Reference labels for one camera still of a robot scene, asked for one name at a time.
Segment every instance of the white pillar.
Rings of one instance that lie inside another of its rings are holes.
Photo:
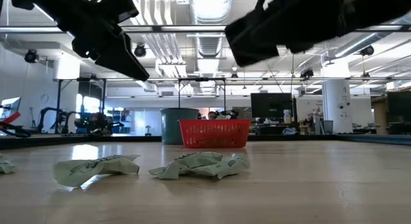
[[[55,60],[54,66],[56,79],[76,79],[80,76],[80,61],[77,58],[64,56],[59,60]],[[75,111],[77,94],[78,82],[63,82],[60,109],[66,112]],[[75,114],[73,114],[69,120],[69,132],[73,133],[76,132],[74,119]]]
[[[334,64],[322,65],[323,77],[348,77],[348,63],[334,60]],[[324,101],[324,120],[333,121],[335,133],[353,132],[351,98],[348,80],[328,80],[322,82],[322,99]]]

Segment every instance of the computer monitor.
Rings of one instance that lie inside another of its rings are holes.
[[[1,101],[0,119],[6,119],[19,110],[21,98],[4,99]]]
[[[284,117],[284,110],[292,110],[291,93],[252,93],[252,117]]]
[[[388,111],[392,116],[411,116],[411,92],[388,92]]]

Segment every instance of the green plastic bag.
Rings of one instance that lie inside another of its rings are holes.
[[[179,175],[189,173],[190,169],[209,166],[220,162],[223,155],[213,152],[188,153],[174,159],[166,167],[151,169],[148,172],[159,179],[179,179]]]
[[[68,160],[54,165],[53,177],[60,185],[81,186],[97,174],[138,173],[133,162],[139,155],[114,155],[96,160]]]
[[[193,168],[190,171],[199,175],[222,179],[225,176],[235,175],[249,168],[250,161],[244,154],[232,154],[231,157],[225,157],[217,164]]]
[[[15,173],[15,165],[8,160],[0,160],[0,173]]]

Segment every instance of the person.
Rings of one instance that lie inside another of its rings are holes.
[[[208,119],[216,119],[216,113],[213,111],[210,111],[208,113]]]

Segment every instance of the red basket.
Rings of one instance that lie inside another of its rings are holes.
[[[180,120],[186,148],[242,148],[249,136],[249,119]]]

